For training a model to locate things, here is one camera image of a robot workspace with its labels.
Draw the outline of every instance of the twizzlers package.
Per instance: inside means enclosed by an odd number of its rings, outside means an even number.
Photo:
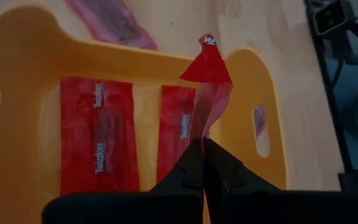
[[[60,194],[139,191],[132,84],[61,80]]]
[[[229,72],[213,36],[205,34],[198,41],[202,45],[201,53],[180,77],[199,83],[196,89],[190,140],[206,137],[212,124],[227,108],[233,89]]]
[[[157,183],[172,169],[190,143],[196,90],[163,86],[158,136]]]

